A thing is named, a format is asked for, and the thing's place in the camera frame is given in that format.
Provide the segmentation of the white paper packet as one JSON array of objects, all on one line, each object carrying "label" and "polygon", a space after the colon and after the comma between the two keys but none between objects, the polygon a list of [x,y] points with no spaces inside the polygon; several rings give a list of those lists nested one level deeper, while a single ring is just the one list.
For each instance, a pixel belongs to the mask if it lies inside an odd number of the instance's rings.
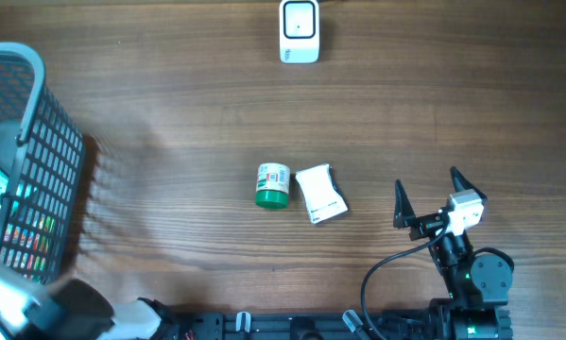
[{"label": "white paper packet", "polygon": [[342,195],[336,190],[329,163],[297,172],[296,181],[312,224],[321,223],[348,210]]}]

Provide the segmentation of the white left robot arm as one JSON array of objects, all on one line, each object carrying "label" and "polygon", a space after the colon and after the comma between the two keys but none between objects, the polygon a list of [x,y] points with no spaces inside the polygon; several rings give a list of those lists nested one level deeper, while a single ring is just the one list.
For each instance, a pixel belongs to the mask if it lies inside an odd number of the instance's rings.
[{"label": "white left robot arm", "polygon": [[0,339],[151,339],[162,324],[140,299],[112,304],[83,280],[44,285],[0,262]]}]

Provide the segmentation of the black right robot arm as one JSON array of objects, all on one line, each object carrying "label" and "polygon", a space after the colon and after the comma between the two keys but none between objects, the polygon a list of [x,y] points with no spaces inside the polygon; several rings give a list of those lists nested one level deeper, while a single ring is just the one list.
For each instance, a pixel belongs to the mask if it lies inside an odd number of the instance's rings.
[{"label": "black right robot arm", "polygon": [[382,314],[380,325],[394,339],[510,339],[508,304],[515,264],[504,252],[474,249],[468,229],[481,222],[487,196],[458,169],[451,168],[455,191],[437,212],[416,216],[400,181],[395,183],[394,227],[410,229],[412,241],[428,240],[430,256],[448,296],[421,310]]}]

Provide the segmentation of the green lid jar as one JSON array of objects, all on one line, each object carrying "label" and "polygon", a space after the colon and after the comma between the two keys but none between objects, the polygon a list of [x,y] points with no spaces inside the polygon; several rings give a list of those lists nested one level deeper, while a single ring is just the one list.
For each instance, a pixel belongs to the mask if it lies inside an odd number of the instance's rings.
[{"label": "green lid jar", "polygon": [[289,205],[290,168],[276,162],[258,166],[255,187],[255,203],[270,210],[282,210]]}]

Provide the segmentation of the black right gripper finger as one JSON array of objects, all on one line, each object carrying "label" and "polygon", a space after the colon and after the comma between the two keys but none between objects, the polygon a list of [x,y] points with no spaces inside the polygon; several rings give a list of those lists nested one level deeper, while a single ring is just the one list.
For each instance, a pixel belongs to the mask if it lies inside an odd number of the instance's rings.
[{"label": "black right gripper finger", "polygon": [[402,182],[395,181],[395,210],[393,226],[396,229],[412,228],[416,224],[416,215],[410,204]]},{"label": "black right gripper finger", "polygon": [[453,186],[457,193],[468,190],[474,190],[483,201],[488,200],[488,197],[482,191],[480,191],[475,185],[473,185],[470,181],[468,181],[455,166],[452,166],[450,168],[450,174],[451,174]]}]

